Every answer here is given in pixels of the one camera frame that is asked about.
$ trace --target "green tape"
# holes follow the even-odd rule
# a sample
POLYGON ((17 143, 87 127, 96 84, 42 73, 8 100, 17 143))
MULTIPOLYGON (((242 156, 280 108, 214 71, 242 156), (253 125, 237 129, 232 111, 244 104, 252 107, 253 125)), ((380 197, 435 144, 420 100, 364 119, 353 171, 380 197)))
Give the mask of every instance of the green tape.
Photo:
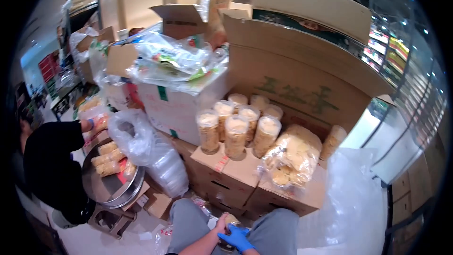
POLYGON ((161 100, 168 101, 167 91, 165 91, 165 87, 157 86, 157 90, 159 91, 159 96, 161 100))
POLYGON ((176 133, 176 131, 174 131, 173 129, 170 129, 170 133, 173 137, 175 137, 175 138, 178 137, 178 133, 176 133))

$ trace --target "person's arm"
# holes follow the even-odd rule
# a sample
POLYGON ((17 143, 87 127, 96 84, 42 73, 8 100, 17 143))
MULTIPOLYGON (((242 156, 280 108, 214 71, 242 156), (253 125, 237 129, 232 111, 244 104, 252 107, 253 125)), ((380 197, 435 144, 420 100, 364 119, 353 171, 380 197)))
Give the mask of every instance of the person's arm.
POLYGON ((225 218, 227 215, 228 213, 224 213, 217 221, 216 227, 208 232, 207 235, 184 248, 179 255, 210 255, 219 242, 217 234, 225 234, 225 218))

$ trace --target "gray pants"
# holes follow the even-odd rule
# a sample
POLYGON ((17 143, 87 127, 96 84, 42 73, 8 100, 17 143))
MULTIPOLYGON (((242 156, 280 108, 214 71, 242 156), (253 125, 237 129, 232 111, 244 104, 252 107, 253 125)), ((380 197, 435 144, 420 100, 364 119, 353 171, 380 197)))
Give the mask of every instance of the gray pants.
MULTIPOLYGON (((190 199, 180 199, 173 203, 170 211, 173 234, 169 253, 179 253, 209 232, 209 217, 190 199)), ((296 234, 299 216, 287 209, 276 209, 258 219, 247 235, 248 241, 256 247, 260 255, 296 255, 296 234)), ((212 255, 221 255, 216 246, 212 255)))

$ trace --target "person's hand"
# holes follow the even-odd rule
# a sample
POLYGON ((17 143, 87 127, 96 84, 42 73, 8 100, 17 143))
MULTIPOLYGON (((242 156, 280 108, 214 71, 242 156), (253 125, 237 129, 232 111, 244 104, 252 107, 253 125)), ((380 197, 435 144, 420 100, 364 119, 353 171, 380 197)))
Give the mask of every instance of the person's hand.
POLYGON ((228 213, 224 213, 219 220, 217 221, 216 227, 214 229, 217 233, 225 234, 227 230, 227 223, 225 222, 225 218, 228 216, 228 213))
POLYGON ((228 224, 228 229, 230 230, 231 235, 218 233, 217 236, 236 247, 241 253, 252 248, 255 249, 255 247, 246 238, 247 233, 249 233, 248 229, 239 228, 232 224, 228 224))

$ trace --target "box flap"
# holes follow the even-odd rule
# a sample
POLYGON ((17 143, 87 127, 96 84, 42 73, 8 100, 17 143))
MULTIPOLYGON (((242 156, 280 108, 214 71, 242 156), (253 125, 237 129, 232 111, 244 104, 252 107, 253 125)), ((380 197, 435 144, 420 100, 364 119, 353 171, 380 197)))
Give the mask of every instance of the box flap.
POLYGON ((353 0, 253 0, 253 9, 312 20, 368 43, 371 11, 353 0))
POLYGON ((231 45, 258 49, 318 68, 358 88, 369 97, 392 94, 393 88, 379 74, 346 50, 311 34, 286 26, 252 19, 223 16, 231 45))
POLYGON ((203 22, 193 4, 167 4, 150 7, 163 20, 163 34, 180 40, 202 34, 207 23, 203 22))

